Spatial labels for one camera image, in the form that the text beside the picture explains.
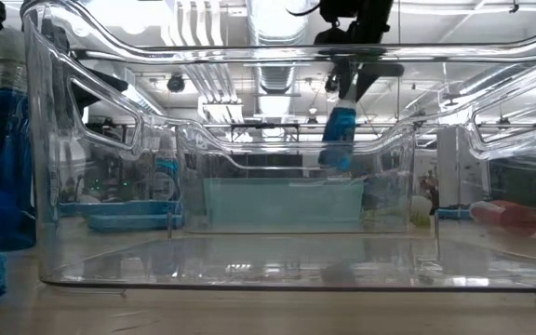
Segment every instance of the transparent container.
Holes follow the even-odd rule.
[[[536,291],[535,7],[418,40],[439,13],[394,4],[383,44],[309,46],[316,14],[97,3],[21,11],[46,283]]]

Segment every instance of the wooden table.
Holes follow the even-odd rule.
[[[68,292],[9,254],[0,334],[536,334],[530,294]]]

